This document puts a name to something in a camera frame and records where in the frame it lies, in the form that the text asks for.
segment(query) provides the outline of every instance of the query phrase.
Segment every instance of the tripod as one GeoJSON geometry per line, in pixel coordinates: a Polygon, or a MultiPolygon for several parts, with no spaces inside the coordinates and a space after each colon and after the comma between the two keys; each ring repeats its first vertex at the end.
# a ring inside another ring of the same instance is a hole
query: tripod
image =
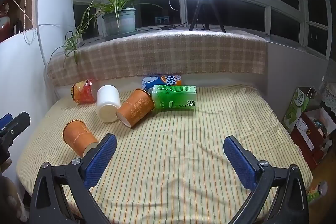
{"type": "MultiPolygon", "coordinates": [[[[198,15],[200,13],[201,5],[204,2],[210,3],[210,5],[212,7],[212,10],[215,13],[215,16],[217,18],[218,24],[219,24],[222,32],[226,32],[225,28],[224,28],[224,25],[223,25],[223,23],[221,21],[221,18],[220,18],[219,14],[218,14],[218,11],[216,10],[216,7],[215,7],[214,3],[212,2],[212,0],[198,0],[197,5],[196,5],[196,9],[195,9],[195,13],[194,13],[194,17],[193,17],[193,21],[191,22],[191,25],[190,25],[190,28],[189,28],[189,32],[191,32],[192,30],[194,30],[194,26],[195,26],[195,24],[197,22],[198,15]]],[[[205,29],[206,30],[210,30],[208,19],[206,18],[205,20],[206,20],[206,22],[205,22],[205,29]]]]}

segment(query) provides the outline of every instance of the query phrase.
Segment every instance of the wooden floor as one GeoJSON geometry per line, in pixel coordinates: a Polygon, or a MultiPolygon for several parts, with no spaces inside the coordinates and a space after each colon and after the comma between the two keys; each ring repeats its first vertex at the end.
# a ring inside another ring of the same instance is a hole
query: wooden floor
{"type": "Polygon", "coordinates": [[[311,187],[325,180],[328,183],[327,194],[309,206],[309,223],[323,224],[322,220],[325,218],[330,208],[334,208],[336,202],[336,153],[335,150],[329,151],[322,162],[313,170],[313,182],[311,187]]]}

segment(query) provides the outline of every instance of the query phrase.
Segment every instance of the bolt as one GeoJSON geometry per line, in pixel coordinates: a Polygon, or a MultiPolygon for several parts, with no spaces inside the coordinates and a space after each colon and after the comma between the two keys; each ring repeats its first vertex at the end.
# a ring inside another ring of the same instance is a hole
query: bolt
{"type": "Polygon", "coordinates": [[[80,162],[81,162],[81,159],[80,159],[80,158],[74,158],[74,159],[71,161],[71,163],[72,163],[73,165],[80,164],[80,162]]]}
{"type": "Polygon", "coordinates": [[[262,167],[268,167],[268,164],[269,164],[268,161],[266,160],[261,160],[259,163],[262,167]]]}
{"type": "Polygon", "coordinates": [[[41,167],[44,169],[44,168],[47,168],[49,166],[49,163],[47,162],[44,162],[41,164],[41,167]]]}

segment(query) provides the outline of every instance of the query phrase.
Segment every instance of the blue and orange package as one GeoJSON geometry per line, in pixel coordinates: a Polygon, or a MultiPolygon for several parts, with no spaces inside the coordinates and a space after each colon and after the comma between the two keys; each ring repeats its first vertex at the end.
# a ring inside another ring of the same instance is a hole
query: blue and orange package
{"type": "Polygon", "coordinates": [[[150,94],[155,85],[182,85],[181,75],[154,75],[142,79],[142,89],[150,94]]]}

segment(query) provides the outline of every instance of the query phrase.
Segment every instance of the beige plaid cloth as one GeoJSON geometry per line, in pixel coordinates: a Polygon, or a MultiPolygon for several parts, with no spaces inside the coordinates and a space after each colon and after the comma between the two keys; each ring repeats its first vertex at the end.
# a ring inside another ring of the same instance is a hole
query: beige plaid cloth
{"type": "Polygon", "coordinates": [[[47,71],[55,86],[89,78],[108,80],[155,74],[263,74],[266,54],[266,41],[243,31],[159,31],[84,45],[78,49],[78,65],[70,54],[65,69],[64,54],[57,54],[47,71]]]}
{"type": "MultiPolygon", "coordinates": [[[[124,102],[131,92],[120,93],[124,102]]],[[[197,88],[195,111],[152,112],[130,129],[103,123],[95,104],[59,100],[41,121],[16,166],[32,194],[41,163],[63,165],[76,157],[62,138],[64,126],[81,119],[97,138],[113,133],[117,150],[98,185],[90,189],[111,223],[229,223],[250,191],[243,188],[223,153],[223,140],[234,135],[258,160],[288,168],[297,164],[306,189],[312,174],[277,117],[251,86],[197,88]]],[[[71,209],[78,208],[68,186],[71,209]]],[[[272,188],[261,216],[270,209],[272,188]]]]}

